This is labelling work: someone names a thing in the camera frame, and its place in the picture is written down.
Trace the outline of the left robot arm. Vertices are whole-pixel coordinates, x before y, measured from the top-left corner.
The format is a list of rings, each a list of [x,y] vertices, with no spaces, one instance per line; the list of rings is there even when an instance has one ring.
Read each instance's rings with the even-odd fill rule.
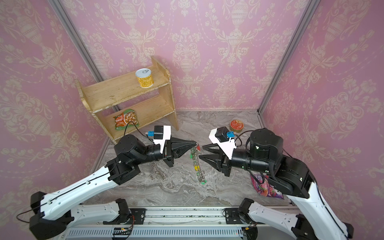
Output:
[[[93,174],[54,193],[34,193],[29,229],[38,240],[48,240],[76,225],[101,223],[103,225],[134,224],[135,216],[126,200],[117,199],[108,204],[83,205],[99,193],[120,186],[137,176],[140,164],[164,161],[173,167],[174,160],[197,146],[195,141],[171,137],[160,144],[145,145],[133,135],[124,136],[114,146],[116,158]]]

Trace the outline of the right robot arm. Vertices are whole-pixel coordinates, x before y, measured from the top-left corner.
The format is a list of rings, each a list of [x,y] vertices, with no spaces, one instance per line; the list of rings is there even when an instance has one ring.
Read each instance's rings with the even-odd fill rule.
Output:
[[[199,158],[228,177],[232,168],[259,172],[276,190],[287,196],[301,211],[287,214],[245,198],[238,208],[245,224],[263,223],[296,240],[350,240],[354,227],[342,222],[323,198],[308,166],[283,154],[284,140],[262,128],[251,132],[250,149],[238,149],[227,127],[211,130],[211,144],[203,146],[208,155]]]

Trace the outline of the red round tin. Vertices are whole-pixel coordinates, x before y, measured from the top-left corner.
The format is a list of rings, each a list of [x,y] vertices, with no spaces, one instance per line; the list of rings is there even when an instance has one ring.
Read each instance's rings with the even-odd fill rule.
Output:
[[[244,129],[244,123],[240,120],[232,120],[230,123],[230,128],[236,133],[240,133]]]

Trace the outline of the orange green snack packet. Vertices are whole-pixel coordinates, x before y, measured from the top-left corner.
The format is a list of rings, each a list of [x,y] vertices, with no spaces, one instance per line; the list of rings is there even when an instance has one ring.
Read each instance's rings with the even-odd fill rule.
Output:
[[[132,109],[127,109],[124,112],[114,117],[115,130],[124,130],[127,126],[139,126],[139,121],[136,112]]]

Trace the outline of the purple candy bag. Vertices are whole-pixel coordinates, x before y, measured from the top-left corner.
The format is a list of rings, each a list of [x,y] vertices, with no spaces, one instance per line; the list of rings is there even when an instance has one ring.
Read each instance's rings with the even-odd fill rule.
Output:
[[[284,199],[283,194],[268,183],[268,176],[260,174],[251,174],[252,184],[258,194],[264,197]]]

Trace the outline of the wooden two-tier shelf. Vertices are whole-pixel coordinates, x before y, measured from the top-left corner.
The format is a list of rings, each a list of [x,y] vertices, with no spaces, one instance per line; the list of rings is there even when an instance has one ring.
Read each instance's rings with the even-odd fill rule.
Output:
[[[140,87],[135,72],[87,87],[76,80],[83,105],[114,144],[117,144],[124,135],[124,131],[116,130],[114,120],[114,117],[123,113],[123,110],[108,116],[103,116],[102,112],[155,90],[159,92],[158,95],[130,106],[136,113],[139,128],[167,118],[176,130],[179,129],[171,74],[155,57],[151,57],[151,60],[152,65],[149,69],[152,71],[154,84],[150,88]]]

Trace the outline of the yellow tin can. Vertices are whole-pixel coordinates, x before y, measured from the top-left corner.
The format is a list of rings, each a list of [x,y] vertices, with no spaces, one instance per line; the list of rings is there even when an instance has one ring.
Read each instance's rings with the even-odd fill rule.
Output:
[[[152,71],[150,69],[139,69],[136,71],[135,75],[141,88],[150,88],[153,86],[154,80],[152,77]]]

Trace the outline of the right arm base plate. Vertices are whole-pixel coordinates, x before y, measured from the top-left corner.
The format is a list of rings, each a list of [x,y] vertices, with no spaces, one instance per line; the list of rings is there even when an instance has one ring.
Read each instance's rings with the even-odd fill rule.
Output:
[[[225,208],[224,217],[227,225],[251,225],[254,221],[249,216],[249,210],[244,208]]]

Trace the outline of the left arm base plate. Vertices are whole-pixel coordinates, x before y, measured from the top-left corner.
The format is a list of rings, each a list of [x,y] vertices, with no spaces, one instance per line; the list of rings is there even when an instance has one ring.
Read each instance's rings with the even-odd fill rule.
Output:
[[[119,214],[115,220],[103,221],[103,225],[143,225],[146,211],[145,208],[130,209],[127,214]]]

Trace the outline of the aluminium front rail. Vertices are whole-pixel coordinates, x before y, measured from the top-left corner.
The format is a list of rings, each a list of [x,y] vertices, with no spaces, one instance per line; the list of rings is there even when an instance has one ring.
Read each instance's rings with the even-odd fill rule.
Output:
[[[145,208],[143,225],[83,225],[68,228],[57,240],[246,240],[251,225],[227,225],[225,208],[139,207]]]

